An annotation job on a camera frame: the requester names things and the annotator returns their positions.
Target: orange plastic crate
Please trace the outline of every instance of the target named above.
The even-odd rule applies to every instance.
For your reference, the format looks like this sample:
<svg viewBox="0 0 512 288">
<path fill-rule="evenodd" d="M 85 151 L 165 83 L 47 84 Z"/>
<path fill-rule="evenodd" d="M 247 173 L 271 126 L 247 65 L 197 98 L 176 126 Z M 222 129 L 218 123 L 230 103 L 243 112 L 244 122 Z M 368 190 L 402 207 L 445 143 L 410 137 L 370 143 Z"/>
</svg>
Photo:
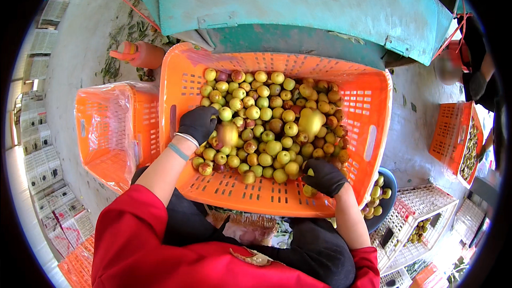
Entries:
<svg viewBox="0 0 512 288">
<path fill-rule="evenodd" d="M 136 168 L 160 155 L 158 88 L 152 83 L 80 89 L 75 120 L 84 168 L 118 194 L 130 187 Z"/>
<path fill-rule="evenodd" d="M 478 128 L 477 154 L 480 153 L 483 145 L 483 130 L 473 101 L 441 104 L 434 138 L 429 149 L 429 153 L 445 164 L 466 188 L 471 187 L 477 171 L 477 165 L 475 165 L 467 181 L 459 173 L 469 140 L 471 118 Z"/>
<path fill-rule="evenodd" d="M 304 54 L 211 54 L 195 50 L 190 43 L 180 43 L 167 52 L 162 64 L 161 151 L 177 131 L 179 118 L 199 106 L 199 89 L 205 83 L 204 70 L 209 67 L 228 73 L 235 69 L 250 73 L 282 71 L 291 78 L 336 82 L 345 100 L 346 119 L 342 123 L 349 131 L 349 181 L 361 207 L 369 200 L 390 122 L 393 85 L 388 72 Z M 236 170 L 202 176 L 189 164 L 176 187 L 190 200 L 229 209 L 281 216 L 334 216 L 334 200 L 322 194 L 314 198 L 304 196 L 300 179 L 278 184 L 272 179 L 257 178 L 256 183 L 245 185 Z"/>
</svg>

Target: red sleeve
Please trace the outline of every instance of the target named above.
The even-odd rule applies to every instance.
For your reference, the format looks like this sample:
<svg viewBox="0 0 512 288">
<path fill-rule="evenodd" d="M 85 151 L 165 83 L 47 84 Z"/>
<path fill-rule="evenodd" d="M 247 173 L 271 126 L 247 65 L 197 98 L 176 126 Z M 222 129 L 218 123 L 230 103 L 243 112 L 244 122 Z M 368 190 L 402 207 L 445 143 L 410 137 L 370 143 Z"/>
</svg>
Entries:
<svg viewBox="0 0 512 288">
<path fill-rule="evenodd" d="M 381 273 L 377 268 L 377 248 L 364 247 L 351 250 L 355 264 L 355 279 L 352 287 L 379 287 Z"/>
<path fill-rule="evenodd" d="M 95 231 L 93 286 L 102 275 L 115 270 L 119 260 L 128 261 L 162 244 L 167 211 L 155 198 L 146 187 L 133 185 L 101 212 Z"/>
</svg>

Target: black pants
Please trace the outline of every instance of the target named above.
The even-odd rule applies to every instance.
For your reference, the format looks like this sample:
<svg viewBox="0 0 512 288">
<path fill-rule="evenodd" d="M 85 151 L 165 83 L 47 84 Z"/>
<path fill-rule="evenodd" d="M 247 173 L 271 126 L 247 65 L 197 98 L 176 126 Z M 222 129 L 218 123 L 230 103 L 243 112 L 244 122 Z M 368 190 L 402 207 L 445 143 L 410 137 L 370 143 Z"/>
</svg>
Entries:
<svg viewBox="0 0 512 288">
<path fill-rule="evenodd" d="M 135 183 L 147 167 L 137 170 Z M 221 241 L 242 246 L 236 239 L 222 234 L 206 220 L 206 209 L 174 189 L 167 206 L 167 227 L 163 244 L 186 246 L 206 241 Z M 349 248 L 332 224 L 325 219 L 291 218 L 291 248 L 248 246 L 273 260 L 297 269 L 332 287 L 349 287 L 355 277 L 355 265 Z"/>
</svg>

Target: blue bowl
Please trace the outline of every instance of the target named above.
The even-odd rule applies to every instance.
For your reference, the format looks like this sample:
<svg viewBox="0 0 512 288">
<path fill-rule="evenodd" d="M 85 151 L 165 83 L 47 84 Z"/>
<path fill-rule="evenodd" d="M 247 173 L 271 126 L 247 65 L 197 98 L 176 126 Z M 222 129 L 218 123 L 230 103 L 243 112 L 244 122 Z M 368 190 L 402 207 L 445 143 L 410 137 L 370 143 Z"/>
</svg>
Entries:
<svg viewBox="0 0 512 288">
<path fill-rule="evenodd" d="M 379 216 L 374 216 L 372 219 L 365 219 L 366 227 L 368 228 L 368 233 L 371 233 L 375 229 L 379 227 L 379 225 L 384 221 L 387 214 L 393 209 L 393 205 L 396 200 L 396 179 L 395 176 L 386 168 L 379 167 L 379 173 L 384 177 L 384 185 L 383 188 L 391 189 L 391 197 L 388 199 L 382 199 L 379 202 L 379 206 L 382 207 L 382 214 Z"/>
</svg>

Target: silver bracelet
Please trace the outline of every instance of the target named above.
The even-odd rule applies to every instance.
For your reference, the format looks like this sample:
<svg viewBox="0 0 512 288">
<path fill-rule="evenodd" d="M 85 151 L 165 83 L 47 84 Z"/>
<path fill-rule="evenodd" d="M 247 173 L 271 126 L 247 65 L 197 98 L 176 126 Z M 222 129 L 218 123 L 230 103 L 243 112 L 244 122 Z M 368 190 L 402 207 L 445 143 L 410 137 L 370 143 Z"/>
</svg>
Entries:
<svg viewBox="0 0 512 288">
<path fill-rule="evenodd" d="M 183 138 L 190 140 L 193 144 L 195 144 L 195 147 L 199 149 L 199 143 L 194 139 L 194 137 L 187 135 L 186 133 L 181 133 L 181 132 L 175 132 L 174 136 L 176 136 L 176 135 L 182 136 Z"/>
</svg>

